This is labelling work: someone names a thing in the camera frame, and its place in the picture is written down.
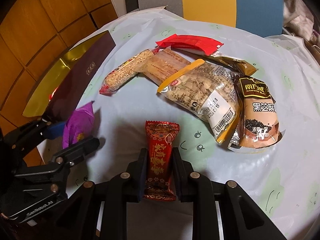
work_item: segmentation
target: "bright red package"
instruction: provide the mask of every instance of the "bright red package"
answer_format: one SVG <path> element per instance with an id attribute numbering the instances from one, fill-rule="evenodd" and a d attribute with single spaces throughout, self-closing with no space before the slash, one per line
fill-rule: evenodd
<path id="1" fill-rule="evenodd" d="M 203 51 L 205 55 L 209 56 L 217 51 L 223 43 L 212 38 L 193 36 L 193 35 L 177 35 L 173 34 L 162 41 L 156 41 L 156 44 L 162 48 L 185 48 Z"/>
<path id="2" fill-rule="evenodd" d="M 172 141 L 180 126 L 172 122 L 146 121 L 149 154 L 144 198 L 175 201 L 176 196 L 170 188 L 172 171 Z"/>

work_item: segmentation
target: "white label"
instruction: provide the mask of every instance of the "white label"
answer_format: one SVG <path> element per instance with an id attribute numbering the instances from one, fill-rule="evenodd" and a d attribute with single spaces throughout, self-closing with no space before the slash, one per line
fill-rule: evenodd
<path id="1" fill-rule="evenodd" d="M 198 114 L 203 114 L 207 117 L 214 137 L 217 138 L 219 133 L 231 123 L 235 116 L 235 111 L 228 102 L 214 90 L 204 102 Z"/>

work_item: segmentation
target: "purple wrapper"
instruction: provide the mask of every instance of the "purple wrapper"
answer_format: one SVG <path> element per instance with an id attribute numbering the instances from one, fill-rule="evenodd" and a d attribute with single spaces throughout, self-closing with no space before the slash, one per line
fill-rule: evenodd
<path id="1" fill-rule="evenodd" d="M 93 122 L 92 102 L 73 111 L 64 126 L 62 138 L 63 149 L 89 136 L 92 131 Z"/>

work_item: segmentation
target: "yellow panel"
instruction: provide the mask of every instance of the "yellow panel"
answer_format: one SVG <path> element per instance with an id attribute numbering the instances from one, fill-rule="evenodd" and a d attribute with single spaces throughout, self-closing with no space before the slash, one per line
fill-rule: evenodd
<path id="1" fill-rule="evenodd" d="M 182 3 L 183 17 L 187 20 L 236 26 L 236 0 L 182 0 Z"/>
<path id="2" fill-rule="evenodd" d="M 48 106 L 52 92 L 61 84 L 76 61 L 104 34 L 105 32 L 102 32 L 93 36 L 63 55 L 41 80 L 22 115 L 25 117 L 41 116 Z"/>

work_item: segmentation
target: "plastic table cover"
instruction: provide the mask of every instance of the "plastic table cover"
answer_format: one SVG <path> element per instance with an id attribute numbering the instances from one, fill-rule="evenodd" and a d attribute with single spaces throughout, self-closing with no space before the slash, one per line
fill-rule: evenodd
<path id="1" fill-rule="evenodd" d="M 86 162 L 72 168 L 68 195 L 86 180 L 100 183 L 125 171 L 147 147 L 146 120 L 177 122 L 181 130 L 174 146 L 182 159 L 211 180 L 237 181 L 287 239 L 301 239 L 320 211 L 320 68 L 301 40 L 283 35 L 267 40 L 224 25 L 187 21 L 163 8 L 127 14 L 87 38 L 104 30 L 110 31 L 116 47 L 78 105 L 94 101 L 93 135 L 101 145 Z M 214 38 L 224 43 L 222 53 L 259 69 L 253 77 L 268 85 L 276 100 L 280 130 L 285 130 L 279 143 L 256 154 L 225 149 L 215 142 L 207 123 L 157 95 L 157 86 L 142 75 L 110 97 L 99 94 L 109 72 L 174 33 Z M 38 148 L 47 161 L 61 148 L 61 138 Z M 191 239 L 192 204 L 145 199 L 129 203 L 127 229 L 128 239 Z"/>

